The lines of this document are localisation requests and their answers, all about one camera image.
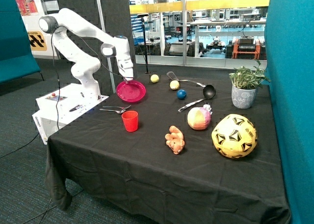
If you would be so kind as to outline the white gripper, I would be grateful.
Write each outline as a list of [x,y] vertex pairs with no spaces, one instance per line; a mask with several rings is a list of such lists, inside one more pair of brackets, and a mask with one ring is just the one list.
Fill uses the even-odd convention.
[[124,78],[125,83],[129,84],[129,81],[133,80],[133,62],[129,59],[119,60],[117,59],[118,70],[120,75]]

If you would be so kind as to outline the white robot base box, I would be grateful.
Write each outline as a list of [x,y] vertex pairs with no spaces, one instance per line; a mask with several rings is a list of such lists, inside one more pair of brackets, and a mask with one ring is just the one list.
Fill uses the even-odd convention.
[[[43,143],[46,145],[49,136],[107,98],[108,96],[101,95],[93,100],[83,91],[82,85],[76,83],[37,98],[39,110],[32,117]],[[78,105],[78,110],[69,112]]]

